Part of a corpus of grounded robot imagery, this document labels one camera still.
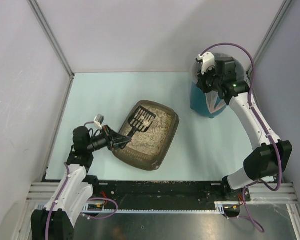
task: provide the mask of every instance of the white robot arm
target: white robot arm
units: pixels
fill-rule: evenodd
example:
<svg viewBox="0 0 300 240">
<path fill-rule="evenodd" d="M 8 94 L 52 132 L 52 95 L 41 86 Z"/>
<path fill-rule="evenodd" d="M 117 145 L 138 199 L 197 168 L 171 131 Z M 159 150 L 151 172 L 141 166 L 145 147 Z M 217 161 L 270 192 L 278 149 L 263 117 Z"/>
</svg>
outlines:
<svg viewBox="0 0 300 240">
<path fill-rule="evenodd" d="M 110 151 L 123 149 L 131 137 L 101 126 L 103 116 L 94 119 L 99 135 L 79 126 L 73 131 L 73 146 L 65 163 L 66 173 L 50 201 L 31 216 L 33 239 L 73 239 L 74 227 L 83 207 L 93 194 L 99 194 L 96 176 L 87 175 L 94 160 L 93 152 L 107 147 Z"/>
<path fill-rule="evenodd" d="M 276 144 L 279 150 L 284 171 L 292 152 L 292 145 L 289 141 L 281 141 L 271 129 L 256 105 L 253 94 L 249 104 L 250 88 L 245 81 L 237 81 L 234 59 L 232 57 L 216 59 L 211 52 L 206 52 L 198 55 L 196 61 L 202 64 L 197 75 L 197 87 L 203 93 L 218 92 L 219 97 L 238 116 L 251 142 L 253 152 L 244 160 L 243 167 L 222 180 L 229 186 L 229 190 L 244 188 L 261 178 L 279 173 L 273 144 Z"/>
</svg>

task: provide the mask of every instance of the litter scoop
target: litter scoop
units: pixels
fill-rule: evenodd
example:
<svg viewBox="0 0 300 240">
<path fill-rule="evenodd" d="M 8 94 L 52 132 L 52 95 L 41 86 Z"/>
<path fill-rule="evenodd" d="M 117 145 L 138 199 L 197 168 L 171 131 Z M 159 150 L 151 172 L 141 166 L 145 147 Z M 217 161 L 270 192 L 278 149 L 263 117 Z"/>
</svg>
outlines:
<svg viewBox="0 0 300 240">
<path fill-rule="evenodd" d="M 154 113 L 145 109 L 143 106 L 139 106 L 128 119 L 132 130 L 127 136 L 132 138 L 136 132 L 145 133 L 151 127 L 155 119 L 156 115 Z"/>
</svg>

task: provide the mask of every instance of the purple cable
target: purple cable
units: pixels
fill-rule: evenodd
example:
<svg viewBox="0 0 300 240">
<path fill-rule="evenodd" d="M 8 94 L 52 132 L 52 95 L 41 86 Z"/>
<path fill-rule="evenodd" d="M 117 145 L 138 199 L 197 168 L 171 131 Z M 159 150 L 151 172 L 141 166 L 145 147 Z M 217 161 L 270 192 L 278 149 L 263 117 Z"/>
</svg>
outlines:
<svg viewBox="0 0 300 240">
<path fill-rule="evenodd" d="M 60 191 L 57 193 L 55 199 L 54 199 L 54 202 L 52 203 L 51 207 L 50 207 L 50 211 L 48 213 L 48 218 L 46 219 L 46 224 L 45 224 L 45 240 L 49 240 L 49 226 L 50 226 L 50 220 L 51 220 L 51 216 L 52 216 L 52 212 L 54 210 L 54 207 L 57 205 L 56 204 L 56 201 L 59 199 L 62 191 L 65 189 L 66 185 L 67 185 L 67 182 L 69 180 L 69 174 L 70 174 L 70 169 L 67 165 L 67 163 L 64 163 L 65 165 L 65 168 L 66 168 L 66 174 L 67 174 L 67 177 L 65 178 L 65 181 L 62 185 L 62 187 L 60 188 Z"/>
<path fill-rule="evenodd" d="M 112 217 L 119 209 L 119 206 L 118 204 L 116 203 L 116 201 L 112 200 L 112 199 L 109 199 L 109 198 L 105 198 L 105 197 L 94 197 L 94 198 L 90 198 L 88 201 L 97 201 L 97 200 L 102 200 L 102 201 L 109 201 L 109 202 L 112 202 L 114 205 L 115 205 L 115 210 L 114 212 L 112 212 L 111 214 L 107 215 L 107 216 L 102 216 L 102 217 L 95 217 L 95 216 L 89 216 L 89 215 L 86 215 L 86 214 L 82 214 L 83 217 L 87 217 L 87 218 L 90 218 L 90 219 L 107 219 L 107 218 L 110 218 Z"/>
<path fill-rule="evenodd" d="M 260 115 L 258 114 L 258 112 L 255 110 L 253 104 L 252 104 L 252 92 L 253 92 L 253 88 L 254 88 L 254 84 L 255 84 L 255 76 L 256 76 L 256 73 L 255 73 L 255 69 L 256 69 L 256 66 L 255 66 L 255 61 L 253 59 L 253 57 L 251 56 L 251 54 L 246 50 L 244 49 L 242 46 L 238 45 L 238 44 L 235 44 L 235 43 L 231 43 L 231 42 L 223 42 L 223 43 L 217 43 L 215 45 L 212 45 L 210 47 L 208 47 L 206 50 L 204 50 L 200 56 L 202 56 L 204 53 L 206 53 L 207 51 L 209 51 L 210 49 L 212 48 L 215 48 L 215 47 L 218 47 L 218 46 L 233 46 L 233 47 L 236 47 L 238 49 L 241 49 L 242 51 L 244 51 L 247 56 L 249 57 L 250 61 L 251 61 L 251 65 L 252 65 L 252 80 L 251 80 L 251 86 L 250 86 L 250 91 L 248 93 L 248 104 L 249 104 L 249 107 L 251 109 L 251 111 L 253 112 L 253 114 L 255 115 L 256 119 L 258 120 L 258 122 L 260 123 L 261 127 L 263 128 L 265 134 L 266 134 L 266 137 L 269 139 L 270 143 L 273 145 L 273 148 L 274 148 L 274 151 L 275 151 L 275 154 L 276 154 L 276 158 L 277 158 L 277 162 L 278 162 L 278 168 L 279 168 L 279 174 L 278 174 L 278 183 L 277 183 L 277 186 L 275 188 L 272 188 L 270 187 L 265 181 L 263 180 L 260 180 L 268 189 L 270 189 L 271 191 L 273 192 L 276 192 L 280 189 L 281 187 L 281 182 L 282 182 L 282 162 L 281 162 L 281 156 L 280 156 L 280 153 L 279 153 L 279 149 L 274 141 L 274 139 L 272 138 L 272 136 L 270 135 L 270 132 L 269 132 L 269 129 L 266 127 L 264 121 L 262 120 L 262 118 L 260 117 Z M 246 209 L 246 212 L 248 214 L 249 217 L 246 217 L 246 216 L 241 216 L 240 218 L 241 219 L 248 219 L 252 222 L 252 224 L 255 226 L 255 228 L 261 232 L 261 233 L 264 233 L 265 232 L 265 229 L 261 226 L 260 223 L 258 223 L 257 221 L 255 221 L 252 216 L 251 216 L 251 213 L 247 207 L 247 203 L 246 203 L 246 198 L 245 198 L 245 192 L 246 192 L 246 189 L 248 187 L 251 187 L 255 184 L 257 184 L 259 181 L 255 181 L 247 186 L 245 186 L 243 188 L 243 204 L 245 206 L 245 209 Z"/>
</svg>

